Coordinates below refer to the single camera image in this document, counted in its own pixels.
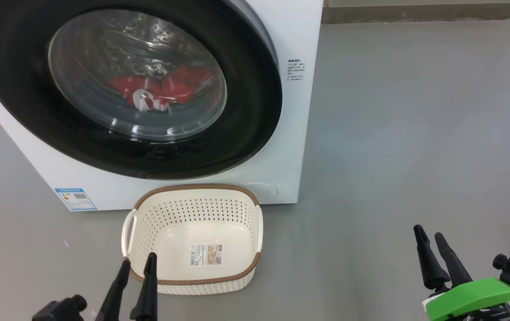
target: energy label sticker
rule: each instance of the energy label sticker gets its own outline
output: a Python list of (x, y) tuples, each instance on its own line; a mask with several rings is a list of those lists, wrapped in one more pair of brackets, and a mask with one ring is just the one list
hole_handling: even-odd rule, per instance
[(83, 189), (54, 189), (71, 211), (96, 210)]

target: white plastic basket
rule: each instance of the white plastic basket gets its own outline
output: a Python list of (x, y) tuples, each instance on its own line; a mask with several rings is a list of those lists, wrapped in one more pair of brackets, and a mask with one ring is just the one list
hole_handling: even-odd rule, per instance
[(253, 278), (262, 244), (259, 202), (233, 185), (155, 189), (136, 203), (122, 227), (122, 254), (132, 263), (131, 275), (142, 282), (148, 254), (155, 252), (158, 292), (166, 294), (242, 289)]

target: washing machine door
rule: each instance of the washing machine door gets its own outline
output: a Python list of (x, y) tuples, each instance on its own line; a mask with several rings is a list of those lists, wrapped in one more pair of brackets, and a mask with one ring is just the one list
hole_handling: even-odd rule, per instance
[(227, 0), (0, 0), (0, 102), (102, 170), (218, 173), (258, 152), (281, 114), (260, 26)]

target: white washing machine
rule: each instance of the white washing machine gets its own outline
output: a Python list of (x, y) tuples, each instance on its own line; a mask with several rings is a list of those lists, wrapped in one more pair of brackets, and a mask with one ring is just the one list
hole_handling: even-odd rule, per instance
[(322, 0), (0, 0), (0, 124), (70, 210), (296, 203)]

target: red garment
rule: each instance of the red garment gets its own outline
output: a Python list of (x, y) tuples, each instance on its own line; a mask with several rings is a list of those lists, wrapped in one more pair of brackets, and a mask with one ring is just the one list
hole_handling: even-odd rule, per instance
[(108, 83), (140, 111), (165, 111), (171, 102), (186, 103), (194, 98), (212, 73), (207, 67), (181, 65), (162, 79), (132, 75), (115, 77)]

